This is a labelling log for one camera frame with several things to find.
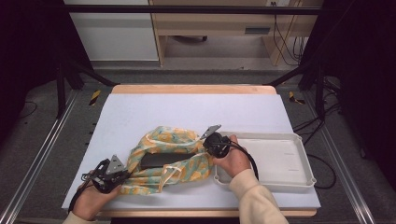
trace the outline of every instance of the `floral fabric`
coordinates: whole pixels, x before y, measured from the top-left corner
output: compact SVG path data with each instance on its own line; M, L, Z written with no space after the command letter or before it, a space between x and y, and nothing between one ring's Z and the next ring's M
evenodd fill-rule
M194 153L184 161L165 164L163 168L141 169L146 153ZM132 150L128 162L131 177L122 185L121 194L148 195L160 193L163 186L198 181L210 175L212 157L203 147L203 140L190 130L160 126L142 137Z

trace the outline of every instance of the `cloth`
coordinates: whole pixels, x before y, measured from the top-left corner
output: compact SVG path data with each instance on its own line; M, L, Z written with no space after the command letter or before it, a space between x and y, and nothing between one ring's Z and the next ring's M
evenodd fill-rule
M92 224L96 223L96 221L86 221L80 217L77 217L73 214L73 212L69 213L69 216L64 220L64 224Z
M194 154L184 161L165 164L162 168L142 169L145 154ZM132 149L127 168L131 177L122 185L121 194L148 195L160 193L163 186L207 178L212 170L212 157L206 152L198 133L179 128L159 126L146 133Z
M251 169L236 175L230 190L239 200L239 220L250 223L289 223L280 212L271 191L261 185Z

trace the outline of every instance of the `white tabletop surface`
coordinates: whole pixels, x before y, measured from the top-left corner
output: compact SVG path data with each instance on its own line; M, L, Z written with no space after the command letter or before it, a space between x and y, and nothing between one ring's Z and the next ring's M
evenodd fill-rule
M221 124L219 131L236 133L292 133L279 95L267 94L110 94L92 140L68 191L67 209L81 184L81 175L116 154L126 164L141 137L158 126L203 133ZM303 193L274 193L280 208L319 208L314 188ZM149 196L121 195L104 210L114 209L235 209L233 193L209 178L167 186Z

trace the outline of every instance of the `cable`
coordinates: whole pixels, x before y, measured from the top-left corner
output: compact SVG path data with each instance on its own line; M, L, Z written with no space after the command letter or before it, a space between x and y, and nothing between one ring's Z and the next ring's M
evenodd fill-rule
M276 3L271 4L271 6L272 6L272 7L276 7ZM300 60L296 60L296 59L293 57L293 55L291 55L291 53L290 53L290 51L289 51L289 48L288 48L288 45L287 45L287 43L286 43L286 40L285 40L285 38L283 37L283 35L280 33L279 27L277 26L276 14L274 15L274 29L275 29L275 30L274 30L274 35L273 35L274 43L275 43L275 45L276 45L276 48L279 50L279 53L280 53L280 55L281 55L283 61L285 62L285 64L287 64L287 65L294 65L294 66L295 66L295 65L299 65L299 64L300 64ZM285 59L285 57L284 57L282 51L281 51L280 48L279 48L279 45L276 43L276 36L275 36L275 32L276 32L276 31L279 33L279 36L280 36L280 38L282 39L283 45L285 46L285 48L286 48L286 50L287 50L289 56L290 56L295 62L297 62L297 64L288 63L288 62L286 61L286 59Z
M274 35L273 35L274 43L275 43L275 46L276 46L277 50L279 50L280 56L282 57L283 61L284 61L285 64L287 64L287 65L292 65L292 66L298 65L298 64L288 63L288 62L286 61L286 59L285 59L285 56L284 56L283 53L282 53L282 50L280 50L279 46L278 46L277 43L276 43L275 31L278 30L278 28L277 28L277 21L276 21L276 14L274 15L274 28L275 28L275 30L274 30ZM284 39L283 39L282 34L281 34L280 32L279 32L279 34L280 34L280 37L282 38L282 40L283 40L283 42L284 42L284 45L286 46L286 49L288 50L288 53L290 54L289 49L288 49L288 46L286 45L286 43L285 43L285 41L284 41Z
M299 133L298 135L302 136L302 135L307 135L307 134L311 134L311 133Z
M300 39L299 53L296 53L296 52L295 52L297 39ZM294 58L297 59L297 62L298 62L299 65L300 65L301 59L303 58L303 53L304 53L304 40L305 40L305 37L303 37L303 36L301 36L301 37L298 37L298 36L294 37L293 55L294 55Z
M36 104L35 102L33 102L33 101L26 101L25 103L26 103L26 104L33 104L33 105L35 105L35 108L34 108L31 112L29 112L28 114L19 117L19 119L24 119L24 118L26 118L26 117L32 115L33 113L35 113L35 111L37 110L37 104Z
M94 175L95 175L95 173L98 171L98 169L102 166L102 163L103 163L103 162L104 162L104 161L101 161L101 162L96 166L96 168L95 168L92 172L90 172L89 174L83 174L83 175L81 176L81 179L84 179L84 185L82 185L82 187L80 187L80 188L77 189L75 195L73 196L72 200L70 201L70 205L69 205L69 209L68 209L68 212L67 212L67 213L70 213L71 211L73 211L74 206L75 206L75 204L76 204L76 201L77 201L78 197L82 194L82 192L83 192L85 189L87 189L87 188L93 186L93 184L88 186L88 184L89 184L89 183L91 182L91 180L92 180L91 176L94 176Z
M328 115L330 115L333 111L335 111L334 109L337 107L337 106L339 106L340 104L334 104L334 105L332 105L332 106L330 106L329 108L327 108L326 110L325 110L325 114L328 116ZM305 121L305 122L303 122L303 123L301 123L301 124L299 124L299 125L296 125L296 126L294 126L293 127L293 131L295 132L295 133L297 133L298 131L300 131L300 130L302 130L302 129L304 129L304 128L306 128L306 127L308 127L309 125L311 125L312 123L314 123L316 120L318 120L319 119L319 117L315 117L314 119L311 119L311 120L309 120L309 121Z
M309 140L314 136L314 134L324 125L324 121L322 120L320 124L318 124L317 128L308 136L308 138L304 141L304 145L306 145Z
M320 157L317 157L317 156L314 156L314 155L311 155L311 154L306 154L306 155L308 157L310 157L310 158L314 158L314 159L316 159L318 161L323 162L332 171L332 183L329 186L325 186L325 187L315 185L315 188L317 188L317 189L331 189L332 187L334 187L335 183L337 182L337 174L335 173L335 171L332 168L332 166L328 162L326 162L325 160L323 160Z
M327 97L331 96L331 95L336 95L336 92L329 92L326 95L323 96L323 100L326 100Z
M259 180L259 171L257 169L257 165L256 165L256 162L254 161L253 157L250 154L248 154L248 152L243 147L241 147L239 144L237 144L237 143L235 143L233 141L231 141L231 142L233 144L230 144L230 143L212 143L212 145L233 147L233 148L236 148L236 149L242 151L245 155L247 155L247 158L250 160L251 166L252 166L253 171L254 171L254 175L256 176L257 180Z

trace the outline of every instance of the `person's right hand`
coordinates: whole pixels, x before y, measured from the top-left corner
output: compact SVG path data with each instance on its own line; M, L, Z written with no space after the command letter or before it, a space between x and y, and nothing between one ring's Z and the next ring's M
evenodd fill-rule
M230 140L238 143L238 139L234 134L230 136ZM223 168L232 178L246 169L251 169L247 155L234 147L230 147L230 151L224 158L214 158L213 163Z
M96 187L90 182L89 187L82 191L81 195L76 200L73 208L73 214L87 221L94 220L96 214L100 212L102 207L113 200L119 194L121 185L116 186L110 193L104 194L99 192Z

